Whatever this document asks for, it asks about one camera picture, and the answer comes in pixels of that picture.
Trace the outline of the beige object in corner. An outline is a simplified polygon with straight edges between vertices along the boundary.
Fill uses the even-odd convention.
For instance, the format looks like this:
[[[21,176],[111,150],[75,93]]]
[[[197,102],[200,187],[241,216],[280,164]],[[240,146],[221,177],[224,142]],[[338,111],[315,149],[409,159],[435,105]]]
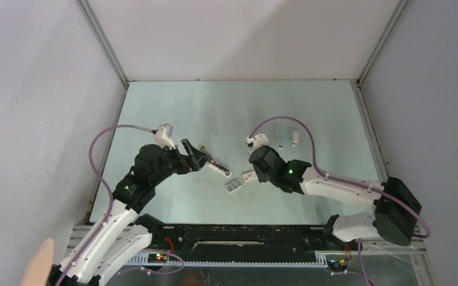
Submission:
[[[30,259],[19,286],[45,286],[54,261],[55,241],[46,239]]]

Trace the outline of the light blue stapler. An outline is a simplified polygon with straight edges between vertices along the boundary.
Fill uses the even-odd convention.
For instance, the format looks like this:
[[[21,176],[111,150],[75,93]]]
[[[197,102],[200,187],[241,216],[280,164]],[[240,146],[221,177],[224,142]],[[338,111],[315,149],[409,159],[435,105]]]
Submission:
[[[286,145],[286,128],[283,124],[276,127],[277,148],[279,150],[285,149]]]

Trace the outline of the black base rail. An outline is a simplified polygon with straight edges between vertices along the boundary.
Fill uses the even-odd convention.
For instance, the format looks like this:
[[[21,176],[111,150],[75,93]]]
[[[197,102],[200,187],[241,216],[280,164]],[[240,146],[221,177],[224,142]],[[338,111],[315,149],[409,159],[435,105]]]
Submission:
[[[166,224],[151,247],[170,251],[187,265],[317,266],[322,253],[350,256],[344,243],[317,225]]]

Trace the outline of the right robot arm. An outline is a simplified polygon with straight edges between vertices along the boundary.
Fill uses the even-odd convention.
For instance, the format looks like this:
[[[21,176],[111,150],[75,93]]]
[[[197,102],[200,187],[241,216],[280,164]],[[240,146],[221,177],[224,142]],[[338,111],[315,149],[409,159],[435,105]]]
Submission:
[[[361,213],[329,218],[323,231],[328,248],[338,249],[345,243],[372,237],[408,246],[416,237],[414,230],[422,205],[401,179],[357,182],[333,176],[305,161],[284,161],[266,145],[250,153],[249,163],[260,183],[269,182],[286,193],[326,197],[362,209]]]

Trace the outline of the staple tray with staples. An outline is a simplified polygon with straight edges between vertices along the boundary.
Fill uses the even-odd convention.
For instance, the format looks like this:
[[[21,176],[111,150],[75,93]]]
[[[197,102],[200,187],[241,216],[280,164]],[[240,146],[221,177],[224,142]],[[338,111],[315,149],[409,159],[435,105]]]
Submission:
[[[240,179],[234,179],[226,184],[226,189],[229,193],[235,192],[242,187]]]

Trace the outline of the cream stapler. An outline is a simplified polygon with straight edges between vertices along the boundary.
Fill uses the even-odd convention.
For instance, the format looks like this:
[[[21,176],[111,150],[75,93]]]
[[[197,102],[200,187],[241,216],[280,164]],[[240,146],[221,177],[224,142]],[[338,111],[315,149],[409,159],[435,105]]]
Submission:
[[[213,156],[210,154],[210,152],[203,144],[199,145],[199,150],[208,155],[209,160],[207,164],[211,169],[225,176],[226,178],[231,177],[232,171],[229,168],[223,166],[221,163],[218,163],[216,160],[214,160]]]

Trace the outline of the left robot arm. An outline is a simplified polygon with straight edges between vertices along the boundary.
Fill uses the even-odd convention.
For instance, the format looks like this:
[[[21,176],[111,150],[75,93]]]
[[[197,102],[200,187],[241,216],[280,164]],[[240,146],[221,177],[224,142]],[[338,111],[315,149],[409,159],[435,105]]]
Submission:
[[[163,244],[163,223],[141,211],[164,180],[197,172],[211,158],[187,139],[181,142],[186,154],[156,144],[140,148],[134,165],[112,192],[109,209],[71,254],[52,266],[47,285],[106,285],[138,252]]]

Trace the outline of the small white stapler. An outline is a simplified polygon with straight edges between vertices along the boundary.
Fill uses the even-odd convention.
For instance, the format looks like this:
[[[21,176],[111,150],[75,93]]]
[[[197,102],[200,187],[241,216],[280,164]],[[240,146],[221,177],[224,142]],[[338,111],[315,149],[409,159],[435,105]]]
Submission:
[[[292,140],[291,140],[291,145],[293,147],[296,147],[298,145],[299,137],[300,137],[300,132],[298,130],[294,130],[292,132]]]

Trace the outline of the staple box sleeve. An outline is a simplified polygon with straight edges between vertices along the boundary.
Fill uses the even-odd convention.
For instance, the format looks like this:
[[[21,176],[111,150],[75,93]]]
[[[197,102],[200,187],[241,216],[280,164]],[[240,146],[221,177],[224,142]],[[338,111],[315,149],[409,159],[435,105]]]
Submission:
[[[243,173],[242,177],[245,183],[252,182],[258,179],[258,176],[254,170]]]

